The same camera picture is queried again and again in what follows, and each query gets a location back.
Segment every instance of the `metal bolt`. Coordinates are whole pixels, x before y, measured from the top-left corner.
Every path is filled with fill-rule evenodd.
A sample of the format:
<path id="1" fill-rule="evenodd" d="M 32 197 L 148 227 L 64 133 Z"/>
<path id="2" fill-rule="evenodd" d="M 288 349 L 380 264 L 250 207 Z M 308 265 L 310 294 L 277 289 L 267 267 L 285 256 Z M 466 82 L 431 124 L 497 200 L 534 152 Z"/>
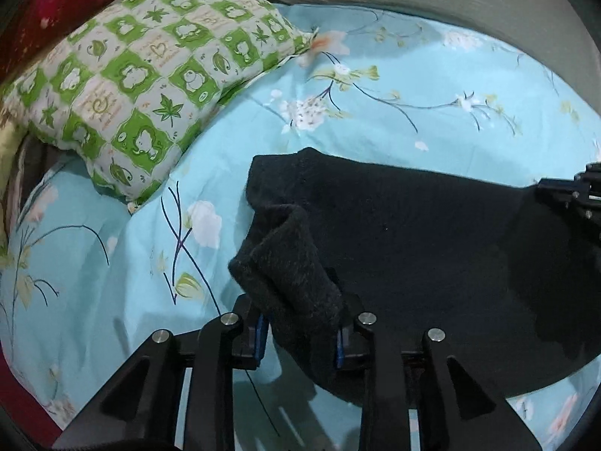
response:
<path id="1" fill-rule="evenodd" d="M 361 322 L 363 325 L 374 325 L 378 319 L 371 312 L 362 312 L 357 318 L 359 319 L 359 322 Z"/>
<path id="2" fill-rule="evenodd" d="M 238 315 L 234 314 L 233 312 L 228 312 L 221 316 L 221 323 L 223 325 L 234 325 L 236 322 L 238 322 L 238 319 Z"/>
<path id="3" fill-rule="evenodd" d="M 165 329 L 159 329 L 152 333 L 152 340 L 157 344 L 164 343 L 167 339 L 169 339 L 169 331 Z"/>
<path id="4" fill-rule="evenodd" d="M 442 329 L 434 328 L 428 331 L 428 337 L 430 338 L 430 340 L 437 343 L 444 340 L 446 336 L 447 334 L 445 334 L 445 331 L 443 331 Z"/>

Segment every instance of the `black cloth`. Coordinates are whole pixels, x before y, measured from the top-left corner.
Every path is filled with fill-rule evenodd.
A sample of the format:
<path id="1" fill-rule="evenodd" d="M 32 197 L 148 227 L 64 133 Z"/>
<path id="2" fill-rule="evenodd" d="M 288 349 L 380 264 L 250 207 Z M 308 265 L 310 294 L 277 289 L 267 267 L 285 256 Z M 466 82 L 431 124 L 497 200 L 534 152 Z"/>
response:
<path id="1" fill-rule="evenodd" d="M 534 187 L 305 149 L 255 157 L 246 198 L 255 215 L 230 272 L 275 341 L 337 395 L 353 390 L 334 376 L 341 291 L 404 351 L 442 328 L 459 360 L 507 397 L 601 353 L 599 250 Z"/>

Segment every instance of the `bed sheet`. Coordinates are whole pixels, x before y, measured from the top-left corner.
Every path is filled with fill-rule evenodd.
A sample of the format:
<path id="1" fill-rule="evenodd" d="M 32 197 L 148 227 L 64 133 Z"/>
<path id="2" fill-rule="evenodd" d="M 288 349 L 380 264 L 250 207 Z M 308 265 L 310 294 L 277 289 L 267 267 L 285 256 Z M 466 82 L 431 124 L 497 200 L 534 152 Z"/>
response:
<path id="1" fill-rule="evenodd" d="M 257 154 L 314 147 L 512 186 L 601 160 L 601 118 L 507 44 L 366 8 L 280 10 L 320 28 L 311 51 L 232 101 L 131 218 L 69 155 L 26 204 L 2 260 L 0 340 L 62 428 L 154 330 L 195 330 L 232 308 L 241 290 L 227 263 L 252 220 L 244 187 Z M 509 400 L 545 451 L 582 416 L 600 370 L 597 358 Z M 238 449 L 358 444 L 361 410 L 313 385 L 271 338 L 259 370 L 235 373 L 234 411 Z M 415 413 L 411 425 L 418 449 Z"/>

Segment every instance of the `yellow fabric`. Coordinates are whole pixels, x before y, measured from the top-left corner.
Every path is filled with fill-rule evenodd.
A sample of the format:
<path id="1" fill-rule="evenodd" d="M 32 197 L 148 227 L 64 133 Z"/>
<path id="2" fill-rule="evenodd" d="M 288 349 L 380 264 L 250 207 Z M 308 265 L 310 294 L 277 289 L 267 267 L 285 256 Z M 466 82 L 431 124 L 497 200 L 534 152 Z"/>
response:
<path id="1" fill-rule="evenodd" d="M 0 124 L 0 198 L 4 199 L 8 178 L 13 167 L 14 158 L 27 130 L 19 127 L 13 120 L 7 118 Z M 7 252 L 8 240 L 4 231 L 4 208 L 0 203 L 0 257 Z"/>

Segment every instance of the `checkered pillowcase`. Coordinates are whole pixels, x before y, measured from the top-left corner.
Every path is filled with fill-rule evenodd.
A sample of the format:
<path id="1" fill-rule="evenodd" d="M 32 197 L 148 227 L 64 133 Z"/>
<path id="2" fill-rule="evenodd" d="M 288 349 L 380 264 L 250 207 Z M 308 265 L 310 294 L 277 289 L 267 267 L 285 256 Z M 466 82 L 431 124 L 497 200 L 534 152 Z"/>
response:
<path id="1" fill-rule="evenodd" d="M 18 77 L 4 107 L 140 204 L 221 106 L 310 40 L 266 0 L 117 0 Z"/>

